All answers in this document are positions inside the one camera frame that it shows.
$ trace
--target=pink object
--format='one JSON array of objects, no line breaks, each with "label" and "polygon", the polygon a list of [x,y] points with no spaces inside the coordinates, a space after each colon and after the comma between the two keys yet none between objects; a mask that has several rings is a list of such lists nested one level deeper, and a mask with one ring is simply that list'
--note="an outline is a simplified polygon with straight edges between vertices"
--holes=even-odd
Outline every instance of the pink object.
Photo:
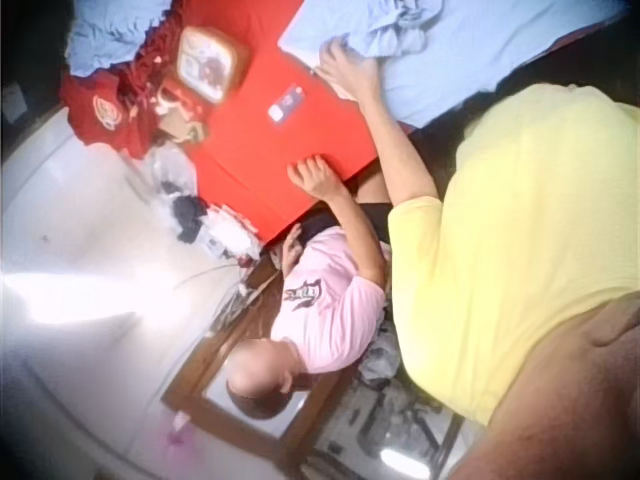
[{"label": "pink object", "polygon": [[274,340],[296,344],[309,373],[340,370],[355,362],[373,338],[384,291],[357,276],[340,227],[314,237],[284,281]]}]

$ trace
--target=red table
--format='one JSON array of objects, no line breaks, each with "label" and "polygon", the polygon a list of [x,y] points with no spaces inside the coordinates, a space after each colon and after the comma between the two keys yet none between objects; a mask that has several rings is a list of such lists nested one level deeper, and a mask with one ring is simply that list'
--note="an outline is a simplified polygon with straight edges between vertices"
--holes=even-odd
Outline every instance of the red table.
[{"label": "red table", "polygon": [[[212,26],[251,50],[241,87],[208,119],[209,137],[188,151],[208,202],[247,217],[264,242],[302,215],[313,200],[287,178],[286,166],[322,154],[347,179],[376,156],[352,102],[340,100],[277,41],[302,0],[187,0],[185,25]],[[291,86],[305,99],[282,124],[268,108]]]}]

